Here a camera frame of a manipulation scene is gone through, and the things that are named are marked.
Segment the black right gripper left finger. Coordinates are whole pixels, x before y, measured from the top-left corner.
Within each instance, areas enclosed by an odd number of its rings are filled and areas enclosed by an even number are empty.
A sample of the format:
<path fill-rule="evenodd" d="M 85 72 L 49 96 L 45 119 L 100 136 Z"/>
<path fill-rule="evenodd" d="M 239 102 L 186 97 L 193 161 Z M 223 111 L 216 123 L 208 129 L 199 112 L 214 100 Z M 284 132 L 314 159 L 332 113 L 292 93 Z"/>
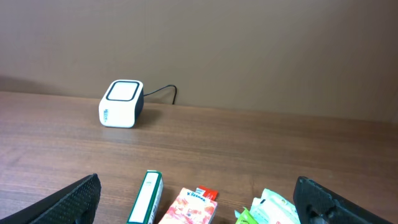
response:
<path fill-rule="evenodd" d="M 93 224 L 100 196 L 101 182 L 98 175 L 87 175 L 1 219 L 1 224 Z"/>

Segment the dark green small box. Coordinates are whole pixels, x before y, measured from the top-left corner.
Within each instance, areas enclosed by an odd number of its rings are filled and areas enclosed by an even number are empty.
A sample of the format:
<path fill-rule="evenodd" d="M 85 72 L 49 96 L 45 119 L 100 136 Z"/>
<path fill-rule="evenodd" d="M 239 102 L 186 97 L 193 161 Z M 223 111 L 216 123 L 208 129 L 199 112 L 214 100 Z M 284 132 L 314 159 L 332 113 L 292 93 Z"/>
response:
<path fill-rule="evenodd" d="M 162 196 L 162 173 L 148 170 L 127 219 L 127 224 L 153 224 Z"/>

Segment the red stick packet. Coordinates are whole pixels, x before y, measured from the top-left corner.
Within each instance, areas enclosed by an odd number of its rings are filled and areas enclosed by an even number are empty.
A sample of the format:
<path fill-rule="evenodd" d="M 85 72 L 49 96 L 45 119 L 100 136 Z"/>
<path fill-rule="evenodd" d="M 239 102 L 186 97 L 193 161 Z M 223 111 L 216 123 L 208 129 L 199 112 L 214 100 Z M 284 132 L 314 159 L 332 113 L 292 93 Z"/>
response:
<path fill-rule="evenodd" d="M 218 191 L 214 189 L 210 189 L 203 185 L 199 185 L 195 191 L 197 194 L 201 195 L 202 197 L 208 198 L 212 201 L 215 201 L 218 196 Z"/>

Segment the orange small box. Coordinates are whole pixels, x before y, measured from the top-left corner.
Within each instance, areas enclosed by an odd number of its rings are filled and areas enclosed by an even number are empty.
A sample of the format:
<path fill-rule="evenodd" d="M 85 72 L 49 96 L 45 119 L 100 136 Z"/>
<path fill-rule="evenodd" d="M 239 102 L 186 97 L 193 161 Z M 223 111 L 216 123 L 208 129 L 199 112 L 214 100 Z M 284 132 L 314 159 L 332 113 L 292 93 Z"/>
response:
<path fill-rule="evenodd" d="M 218 203 L 183 188 L 159 224 L 210 224 Z"/>

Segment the teal tissue packet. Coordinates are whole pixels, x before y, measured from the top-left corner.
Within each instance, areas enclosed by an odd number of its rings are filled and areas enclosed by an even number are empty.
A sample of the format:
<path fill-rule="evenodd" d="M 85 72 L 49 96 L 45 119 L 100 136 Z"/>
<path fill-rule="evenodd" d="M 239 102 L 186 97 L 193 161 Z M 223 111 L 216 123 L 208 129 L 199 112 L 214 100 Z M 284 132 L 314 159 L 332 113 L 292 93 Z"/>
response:
<path fill-rule="evenodd" d="M 300 224 L 295 205 L 269 189 L 253 199 L 249 212 L 258 223 Z"/>

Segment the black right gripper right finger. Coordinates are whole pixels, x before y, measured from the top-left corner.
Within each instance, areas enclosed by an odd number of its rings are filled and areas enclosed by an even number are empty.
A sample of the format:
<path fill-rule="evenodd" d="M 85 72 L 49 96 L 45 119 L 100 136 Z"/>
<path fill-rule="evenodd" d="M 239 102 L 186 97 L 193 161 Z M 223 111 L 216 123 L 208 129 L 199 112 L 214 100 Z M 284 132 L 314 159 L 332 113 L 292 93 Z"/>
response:
<path fill-rule="evenodd" d="M 305 176 L 298 177 L 293 200 L 300 223 L 391 224 Z"/>

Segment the green gummy candy bag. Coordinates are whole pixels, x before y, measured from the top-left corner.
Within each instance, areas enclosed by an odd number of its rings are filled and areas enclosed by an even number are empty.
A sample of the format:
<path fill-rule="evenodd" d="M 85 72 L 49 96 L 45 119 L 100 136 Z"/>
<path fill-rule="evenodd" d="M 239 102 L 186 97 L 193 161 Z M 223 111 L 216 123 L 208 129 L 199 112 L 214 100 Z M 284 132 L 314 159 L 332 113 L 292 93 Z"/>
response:
<path fill-rule="evenodd" d="M 237 218 L 236 224 L 258 224 L 255 218 L 251 215 L 249 210 L 244 207 L 242 212 L 234 211 L 235 217 Z"/>

